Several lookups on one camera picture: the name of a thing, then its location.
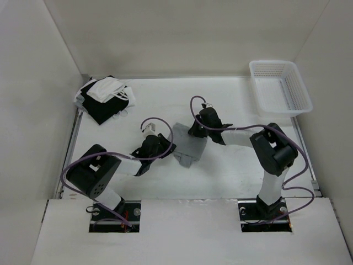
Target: pile of clothes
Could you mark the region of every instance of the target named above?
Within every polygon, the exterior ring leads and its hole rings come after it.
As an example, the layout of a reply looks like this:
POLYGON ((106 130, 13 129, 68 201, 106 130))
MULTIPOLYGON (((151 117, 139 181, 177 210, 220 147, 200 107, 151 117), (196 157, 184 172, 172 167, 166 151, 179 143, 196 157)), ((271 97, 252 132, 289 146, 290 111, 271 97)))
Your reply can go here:
POLYGON ((74 104, 87 112, 99 125, 135 103, 132 88, 113 76, 90 80, 77 92, 74 99, 74 104))

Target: black garment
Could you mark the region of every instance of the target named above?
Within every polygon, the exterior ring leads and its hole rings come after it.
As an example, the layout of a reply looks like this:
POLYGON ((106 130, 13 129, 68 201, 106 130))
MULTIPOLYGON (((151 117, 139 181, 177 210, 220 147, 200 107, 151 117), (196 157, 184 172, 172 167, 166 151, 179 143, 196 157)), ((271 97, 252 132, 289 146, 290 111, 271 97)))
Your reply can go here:
POLYGON ((125 109, 129 104, 128 100, 122 100, 117 97, 109 99, 106 103, 101 103, 87 95, 89 89, 99 80, 87 85, 81 89, 81 95, 84 97, 82 106, 88 111, 88 114, 100 125, 114 114, 125 109))

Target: laundry basket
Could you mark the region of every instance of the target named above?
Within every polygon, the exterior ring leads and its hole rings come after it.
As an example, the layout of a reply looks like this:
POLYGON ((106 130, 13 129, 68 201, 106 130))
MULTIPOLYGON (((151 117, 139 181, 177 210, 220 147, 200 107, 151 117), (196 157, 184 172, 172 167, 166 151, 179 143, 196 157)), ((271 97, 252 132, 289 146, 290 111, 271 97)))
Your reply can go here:
POLYGON ((252 61, 249 66, 260 116, 289 118, 313 109, 295 63, 252 61))

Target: gray wall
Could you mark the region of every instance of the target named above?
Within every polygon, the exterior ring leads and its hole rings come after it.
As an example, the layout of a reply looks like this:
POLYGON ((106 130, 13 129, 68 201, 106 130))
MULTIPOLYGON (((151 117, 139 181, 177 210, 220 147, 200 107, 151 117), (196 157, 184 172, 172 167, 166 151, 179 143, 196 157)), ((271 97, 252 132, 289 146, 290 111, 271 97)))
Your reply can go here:
POLYGON ((248 75, 294 60, 328 0, 45 0, 82 73, 248 75))
POLYGON ((82 79, 44 2, 6 2, 0 0, 0 264, 28 265, 82 79))
POLYGON ((300 126, 319 185, 353 249, 353 1, 331 0, 295 62, 314 104, 300 126))

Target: table surface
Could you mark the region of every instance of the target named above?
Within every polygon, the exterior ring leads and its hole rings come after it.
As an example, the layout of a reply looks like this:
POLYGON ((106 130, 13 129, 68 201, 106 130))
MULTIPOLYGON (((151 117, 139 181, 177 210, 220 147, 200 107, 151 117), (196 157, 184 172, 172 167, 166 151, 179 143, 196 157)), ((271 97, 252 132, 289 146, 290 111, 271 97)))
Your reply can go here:
MULTIPOLYGON (((213 105, 223 123, 234 126, 277 122, 285 134, 300 144, 291 119, 265 120, 257 115, 249 78, 175 78, 133 79, 125 81, 136 96, 136 106, 128 108, 126 117, 109 119, 98 125, 83 113, 72 160, 80 158, 92 145, 100 144, 108 151, 131 153, 144 140, 140 123, 148 117, 165 119, 171 126, 176 122, 191 126, 190 98, 200 95, 213 105)), ((195 100, 194 109, 201 110, 195 100)), ((157 132, 168 137, 168 128, 156 121, 157 132)), ((304 168, 299 155, 287 178, 304 168)), ((255 198, 262 184, 264 171, 253 149, 241 146, 221 146, 208 139, 199 162, 189 169, 182 167, 171 155, 157 160, 140 177, 115 174, 109 186, 126 200, 140 199, 219 199, 255 198)), ((307 171, 288 184, 313 190, 312 176, 307 171)), ((308 197, 303 190, 283 191, 284 197, 308 197)), ((63 198, 79 198, 64 191, 63 198)))
MULTIPOLYGON (((289 210, 308 198, 286 199, 289 210)), ((291 214, 293 232, 241 232, 237 200, 142 200, 139 233, 88 232, 88 199, 50 200, 32 265, 352 265, 330 200, 291 214)))

